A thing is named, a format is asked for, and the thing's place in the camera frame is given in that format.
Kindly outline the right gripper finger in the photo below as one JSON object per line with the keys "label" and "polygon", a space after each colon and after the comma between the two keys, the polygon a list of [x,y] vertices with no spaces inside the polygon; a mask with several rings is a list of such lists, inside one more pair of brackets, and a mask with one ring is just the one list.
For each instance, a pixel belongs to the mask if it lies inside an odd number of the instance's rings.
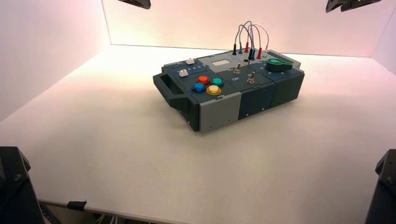
{"label": "right gripper finger", "polygon": [[346,0],[340,7],[341,12],[360,8],[370,4],[380,2],[381,0]]}
{"label": "right gripper finger", "polygon": [[329,13],[343,5],[343,0],[328,0],[326,7],[325,7],[325,12]]}

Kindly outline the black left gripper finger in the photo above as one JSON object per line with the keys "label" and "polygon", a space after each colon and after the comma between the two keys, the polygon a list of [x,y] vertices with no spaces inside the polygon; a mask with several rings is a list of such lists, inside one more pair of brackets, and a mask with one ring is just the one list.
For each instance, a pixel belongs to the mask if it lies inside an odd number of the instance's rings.
{"label": "black left gripper finger", "polygon": [[127,3],[129,5],[136,6],[136,7],[144,8],[144,9],[151,8],[150,0],[119,0],[119,1]]}

